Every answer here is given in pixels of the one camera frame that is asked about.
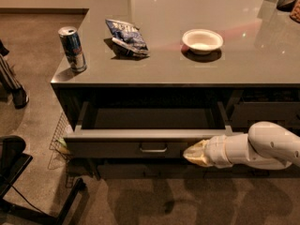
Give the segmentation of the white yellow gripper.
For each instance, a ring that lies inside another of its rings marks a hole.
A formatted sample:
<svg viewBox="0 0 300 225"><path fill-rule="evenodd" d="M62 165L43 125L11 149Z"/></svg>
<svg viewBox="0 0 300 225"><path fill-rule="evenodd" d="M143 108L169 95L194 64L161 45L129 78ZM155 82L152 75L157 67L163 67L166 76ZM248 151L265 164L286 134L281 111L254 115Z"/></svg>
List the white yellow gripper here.
<svg viewBox="0 0 300 225"><path fill-rule="evenodd" d="M230 168L232 164L226 155L226 139L227 137L222 135L214 136L209 141L199 141L187 148L183 157L201 167Z"/></svg>

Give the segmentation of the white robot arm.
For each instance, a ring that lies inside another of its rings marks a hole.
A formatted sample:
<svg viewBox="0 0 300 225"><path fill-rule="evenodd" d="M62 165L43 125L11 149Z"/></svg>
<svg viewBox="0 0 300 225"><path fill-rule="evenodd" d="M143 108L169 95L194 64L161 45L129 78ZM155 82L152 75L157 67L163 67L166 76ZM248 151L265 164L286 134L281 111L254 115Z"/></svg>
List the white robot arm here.
<svg viewBox="0 0 300 225"><path fill-rule="evenodd" d="M202 167L230 168L236 164L262 170L300 166L300 138L271 122L258 122L248 133L214 136L184 151L183 157Z"/></svg>

